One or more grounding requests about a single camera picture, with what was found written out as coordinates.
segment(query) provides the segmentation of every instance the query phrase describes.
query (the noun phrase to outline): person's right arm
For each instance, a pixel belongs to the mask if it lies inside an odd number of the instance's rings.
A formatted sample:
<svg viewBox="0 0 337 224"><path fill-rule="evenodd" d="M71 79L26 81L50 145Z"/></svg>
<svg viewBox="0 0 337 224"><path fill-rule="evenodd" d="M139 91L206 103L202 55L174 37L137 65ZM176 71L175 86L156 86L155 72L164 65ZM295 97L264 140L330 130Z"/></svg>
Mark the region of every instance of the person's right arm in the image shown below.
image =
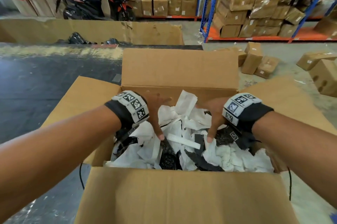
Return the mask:
<svg viewBox="0 0 337 224"><path fill-rule="evenodd" d="M256 139L337 208L337 136L271 111L255 122Z"/></svg>

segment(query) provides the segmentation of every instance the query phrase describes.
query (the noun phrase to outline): person's right hand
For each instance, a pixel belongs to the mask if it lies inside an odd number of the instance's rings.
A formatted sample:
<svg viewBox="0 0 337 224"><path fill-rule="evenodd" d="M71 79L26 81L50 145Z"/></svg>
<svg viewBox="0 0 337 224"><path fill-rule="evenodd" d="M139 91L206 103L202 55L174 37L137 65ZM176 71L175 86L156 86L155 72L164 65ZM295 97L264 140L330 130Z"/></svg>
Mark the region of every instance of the person's right hand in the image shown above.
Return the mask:
<svg viewBox="0 0 337 224"><path fill-rule="evenodd" d="M212 114L211 128L208 129L207 142L211 143L216 135L220 125L224 124L226 119L222 115L223 106L229 97L215 98L203 104L196 105L198 109L207 109Z"/></svg>

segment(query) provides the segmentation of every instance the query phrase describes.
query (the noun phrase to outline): person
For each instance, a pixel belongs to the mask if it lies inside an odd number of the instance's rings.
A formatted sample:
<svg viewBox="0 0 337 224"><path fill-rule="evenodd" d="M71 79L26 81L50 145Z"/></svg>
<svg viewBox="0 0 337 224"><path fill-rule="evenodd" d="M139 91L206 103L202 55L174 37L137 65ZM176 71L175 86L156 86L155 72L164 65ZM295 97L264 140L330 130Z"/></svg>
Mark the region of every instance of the person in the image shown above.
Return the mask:
<svg viewBox="0 0 337 224"><path fill-rule="evenodd" d="M126 93L114 96L103 106L0 145L0 222L64 179L105 138L122 127L130 128L136 121L147 119L157 137L164 139L158 124L158 109L168 104L170 98L159 94L140 96L132 92L133 96L129 96ZM133 99L133 105L138 109L141 105L142 108L137 112L137 118L134 117L135 112L129 111L130 102L122 99L133 97L138 97L138 102ZM197 106L209 110L212 115L208 142L213 140L217 128L228 122L224 111L231 108L232 103L229 106L229 102L234 97L216 98ZM250 114L246 111L249 109L253 111ZM240 116L244 116L245 112L246 120L242 120ZM281 115L261 102L245 107L237 116L241 119L239 124L248 124L247 129L251 129L256 139L273 150L314 191L337 207L337 136Z"/></svg>

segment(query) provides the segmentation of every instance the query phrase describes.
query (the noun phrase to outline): black table surface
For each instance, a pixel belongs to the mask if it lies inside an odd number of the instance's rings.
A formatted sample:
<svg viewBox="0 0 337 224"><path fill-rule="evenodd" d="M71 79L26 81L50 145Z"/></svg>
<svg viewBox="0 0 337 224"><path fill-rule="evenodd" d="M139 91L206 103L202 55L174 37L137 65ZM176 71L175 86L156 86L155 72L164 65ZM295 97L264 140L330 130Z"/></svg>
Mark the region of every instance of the black table surface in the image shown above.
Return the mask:
<svg viewBox="0 0 337 224"><path fill-rule="evenodd" d="M202 50L202 46L133 47ZM78 76L120 85L122 59L109 56L112 51L0 44L0 143L39 128ZM84 181L89 171L90 166L83 165ZM6 223L73 223L82 193L77 168Z"/></svg>

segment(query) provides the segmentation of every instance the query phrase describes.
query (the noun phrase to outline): paper scrap on floor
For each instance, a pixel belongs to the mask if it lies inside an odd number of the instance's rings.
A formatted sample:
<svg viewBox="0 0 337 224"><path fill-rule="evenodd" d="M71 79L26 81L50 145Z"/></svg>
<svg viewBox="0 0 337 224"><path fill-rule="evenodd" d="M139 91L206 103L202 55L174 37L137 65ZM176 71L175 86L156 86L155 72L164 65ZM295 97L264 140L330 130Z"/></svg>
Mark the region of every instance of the paper scrap on floor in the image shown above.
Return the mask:
<svg viewBox="0 0 337 224"><path fill-rule="evenodd" d="M194 94L182 91L175 106L161 106L158 111L159 125L176 154L182 170L193 171L198 169L185 150L194 152L195 149L201 147L205 148L202 157L207 163L220 166L227 172L274 171L270 158L263 148L252 155L248 149L241 150L236 143L228 143L228 145L219 145L218 143L217 146L216 139L212 143L207 143L207 129L211 127L212 117L205 114L206 110L197 109L195 107L196 102L197 97ZM203 135L204 145L194 141L195 134ZM162 169L160 160L163 149L151 124L147 121L142 123L130 137L135 139L132 142L134 144L128 145L125 150L122 143L117 142L113 149L111 161L106 162L104 166ZM124 148L124 152L122 151L123 153L117 157L116 153L121 148Z"/></svg>

